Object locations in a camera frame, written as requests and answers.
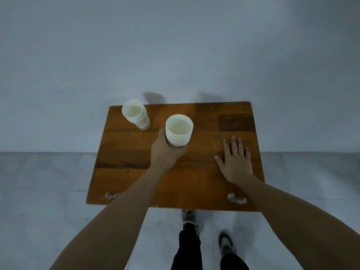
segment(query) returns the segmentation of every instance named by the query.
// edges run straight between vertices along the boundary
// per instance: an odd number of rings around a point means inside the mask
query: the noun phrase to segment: bare arm
[[[265,216],[280,241],[308,269],[358,269],[360,235],[316,206],[269,186],[252,174],[250,152],[232,138],[232,154],[223,141],[221,172],[238,185]]]
[[[151,166],[65,247],[50,270],[124,269],[157,185],[187,147],[171,147],[165,130],[151,147]]]

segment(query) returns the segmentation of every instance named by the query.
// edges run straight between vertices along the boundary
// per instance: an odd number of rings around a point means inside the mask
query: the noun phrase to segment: sneaker
[[[183,209],[181,211],[182,216],[182,229],[185,228],[186,224],[193,224],[195,227],[196,235],[199,236],[199,228],[196,223],[196,211],[192,209]]]
[[[226,254],[232,253],[236,255],[236,249],[229,236],[229,233],[226,230],[223,230],[219,234],[218,238],[219,250],[221,256],[225,256]]]

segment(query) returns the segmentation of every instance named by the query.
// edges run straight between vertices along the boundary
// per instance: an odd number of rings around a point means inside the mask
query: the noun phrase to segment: cup
[[[145,106],[138,99],[131,99],[122,106],[121,112],[124,117],[134,123],[141,130],[150,127],[150,119]]]
[[[189,117],[183,114],[174,114],[165,123],[167,141],[176,147],[189,143],[194,124]]]

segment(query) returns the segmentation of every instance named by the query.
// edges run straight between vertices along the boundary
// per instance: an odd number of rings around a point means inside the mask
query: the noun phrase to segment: person's left arm
[[[50,270],[124,269],[157,185],[186,150],[170,146],[160,129],[151,147],[151,166],[73,238]]]

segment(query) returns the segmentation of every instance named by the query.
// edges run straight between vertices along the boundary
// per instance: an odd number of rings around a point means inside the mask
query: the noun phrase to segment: wooden table
[[[109,204],[126,191],[149,167],[151,144],[159,128],[165,127],[169,116],[185,114],[194,122],[188,150],[157,187],[152,206],[256,211],[249,199],[240,205],[227,200],[228,193],[242,192],[224,179],[214,160],[216,154],[224,156],[223,138],[230,143],[232,135],[241,137],[244,147],[251,152],[254,174],[264,181],[250,102],[146,105],[151,126],[144,131],[128,122],[121,108],[109,108],[88,204]]]

